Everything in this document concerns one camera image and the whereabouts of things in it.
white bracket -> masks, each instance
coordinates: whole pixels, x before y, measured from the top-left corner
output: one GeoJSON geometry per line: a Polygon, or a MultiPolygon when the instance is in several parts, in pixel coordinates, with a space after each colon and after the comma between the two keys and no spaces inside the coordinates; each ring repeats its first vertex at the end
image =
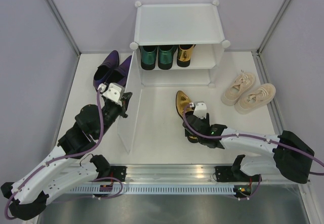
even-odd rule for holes
{"type": "Polygon", "coordinates": [[[226,49],[226,48],[231,46],[231,42],[228,41],[228,40],[223,40],[222,41],[222,46],[223,46],[224,49],[226,49]]]}
{"type": "Polygon", "coordinates": [[[217,6],[219,5],[219,0],[213,0],[213,5],[217,6]]]}
{"type": "Polygon", "coordinates": [[[139,8],[140,6],[142,6],[142,3],[140,1],[135,2],[135,7],[139,8]]]}
{"type": "Polygon", "coordinates": [[[130,48],[132,49],[132,50],[137,50],[138,49],[138,43],[136,43],[136,42],[131,42],[131,44],[130,44],[130,48]]]}
{"type": "Polygon", "coordinates": [[[205,119],[207,117],[207,105],[203,102],[194,102],[194,112],[193,115],[199,119],[205,119]]]}
{"type": "Polygon", "coordinates": [[[123,86],[120,86],[117,83],[111,83],[111,84],[109,84],[108,90],[105,91],[102,94],[102,96],[115,102],[116,104],[118,104],[120,106],[123,106],[123,104],[120,100],[122,99],[124,92],[125,92],[125,88],[123,86]]]}

beige sneaker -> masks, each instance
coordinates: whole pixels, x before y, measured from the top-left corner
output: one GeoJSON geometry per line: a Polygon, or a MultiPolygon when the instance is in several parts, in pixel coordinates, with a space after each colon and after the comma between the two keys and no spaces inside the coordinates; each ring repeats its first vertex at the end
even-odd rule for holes
{"type": "Polygon", "coordinates": [[[221,100],[224,104],[232,106],[238,98],[255,83],[255,75],[253,73],[242,73],[234,81],[234,83],[223,93],[221,100]]]}
{"type": "Polygon", "coordinates": [[[271,102],[275,95],[275,87],[270,83],[261,85],[255,91],[241,97],[235,104],[235,109],[240,114],[247,114],[271,102]]]}

gold pointed shoe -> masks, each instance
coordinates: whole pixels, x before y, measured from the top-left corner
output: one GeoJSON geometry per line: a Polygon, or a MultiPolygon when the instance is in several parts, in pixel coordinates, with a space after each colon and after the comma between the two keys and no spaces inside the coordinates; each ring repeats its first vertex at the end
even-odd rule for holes
{"type": "MultiPolygon", "coordinates": [[[[183,119],[184,108],[190,103],[192,103],[191,99],[183,91],[178,91],[177,92],[177,95],[176,95],[176,108],[177,108],[177,113],[181,117],[181,119],[183,119]]],[[[193,109],[192,108],[187,108],[186,114],[188,112],[193,112],[193,109]]],[[[191,143],[197,143],[198,142],[197,137],[187,137],[187,138],[191,143]]]]}
{"type": "Polygon", "coordinates": [[[178,46],[177,65],[188,67],[190,65],[191,54],[195,44],[181,44],[178,46]]]}

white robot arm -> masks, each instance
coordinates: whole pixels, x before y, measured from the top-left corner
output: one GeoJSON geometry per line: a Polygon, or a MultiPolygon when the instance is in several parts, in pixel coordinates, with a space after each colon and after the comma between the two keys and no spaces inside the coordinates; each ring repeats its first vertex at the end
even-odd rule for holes
{"type": "Polygon", "coordinates": [[[84,106],[75,117],[73,127],[59,139],[58,144],[38,166],[21,180],[1,186],[3,196],[9,199],[9,210],[13,217],[29,220],[74,187],[110,176],[110,165],[102,155],[93,156],[89,163],[59,176],[63,169],[93,151],[99,144],[94,140],[102,138],[119,116],[127,117],[126,110],[132,93],[124,93],[125,89],[115,83],[109,86],[101,84],[98,90],[105,102],[100,113],[99,104],[84,106]]]}
{"type": "Polygon", "coordinates": [[[281,174],[300,184],[307,182],[312,159],[288,149],[287,146],[310,156],[314,156],[314,151],[294,133],[284,130],[279,136],[261,135],[238,131],[220,124],[210,125],[204,102],[192,103],[190,107],[194,111],[185,115],[183,123],[185,136],[189,141],[199,142],[209,148],[242,150],[258,154],[258,156],[237,156],[233,166],[229,168],[230,172],[225,173],[227,176],[234,176],[238,182],[245,182],[251,176],[258,178],[257,174],[281,174]]]}

purple shoe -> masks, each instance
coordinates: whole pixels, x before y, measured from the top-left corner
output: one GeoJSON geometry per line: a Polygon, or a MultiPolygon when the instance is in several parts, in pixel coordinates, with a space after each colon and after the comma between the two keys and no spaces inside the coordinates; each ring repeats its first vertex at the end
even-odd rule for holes
{"type": "Polygon", "coordinates": [[[128,56],[127,59],[107,78],[106,83],[115,82],[121,86],[126,86],[128,72],[130,70],[132,56],[128,56]]]}
{"type": "Polygon", "coordinates": [[[103,63],[98,67],[93,77],[93,86],[97,90],[99,85],[104,83],[112,74],[113,70],[119,65],[118,51],[112,51],[103,63]]]}

